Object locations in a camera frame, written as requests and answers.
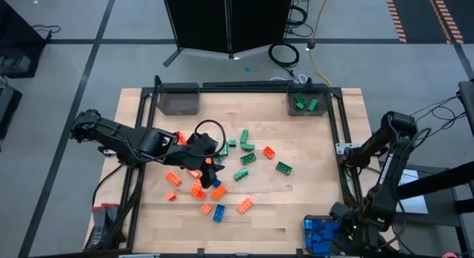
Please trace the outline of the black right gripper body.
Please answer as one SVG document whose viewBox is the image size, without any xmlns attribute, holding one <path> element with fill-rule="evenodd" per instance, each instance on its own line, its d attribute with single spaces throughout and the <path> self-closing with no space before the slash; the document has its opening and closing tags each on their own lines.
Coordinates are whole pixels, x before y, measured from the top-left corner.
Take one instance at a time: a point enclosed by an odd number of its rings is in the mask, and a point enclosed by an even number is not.
<svg viewBox="0 0 474 258">
<path fill-rule="evenodd" d="M 350 208 L 336 202 L 330 209 L 330 216 L 339 224 L 338 233 L 342 237 L 357 237 L 361 232 L 360 209 Z"/>
</svg>

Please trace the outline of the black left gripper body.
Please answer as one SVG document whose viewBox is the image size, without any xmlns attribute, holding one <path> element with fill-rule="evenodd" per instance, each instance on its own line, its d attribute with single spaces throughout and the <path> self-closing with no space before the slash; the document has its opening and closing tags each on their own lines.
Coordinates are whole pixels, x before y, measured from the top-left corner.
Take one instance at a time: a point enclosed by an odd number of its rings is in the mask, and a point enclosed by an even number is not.
<svg viewBox="0 0 474 258">
<path fill-rule="evenodd" d="M 194 133 L 188 141 L 178 133 L 177 143 L 183 146 L 183 152 L 178 155 L 178 164 L 181 168 L 189 170 L 201 170 L 206 158 L 216 152 L 218 145 L 207 133 Z"/>
</svg>

